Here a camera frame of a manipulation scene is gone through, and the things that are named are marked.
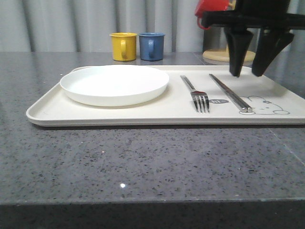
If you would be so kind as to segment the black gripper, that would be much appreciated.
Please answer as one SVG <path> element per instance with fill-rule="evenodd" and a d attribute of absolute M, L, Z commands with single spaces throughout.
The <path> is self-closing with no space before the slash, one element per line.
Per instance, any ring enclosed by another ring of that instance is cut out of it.
<path fill-rule="evenodd" d="M 255 76 L 262 76 L 274 58 L 293 41 L 294 35 L 289 30 L 305 28 L 305 16 L 289 13 L 289 5 L 289 0 L 236 0 L 234 10 L 228 8 L 225 11 L 203 13 L 202 26 L 225 27 L 229 71 L 233 76 L 240 76 L 246 52 L 254 36 L 247 28 L 262 28 L 252 64 Z"/>

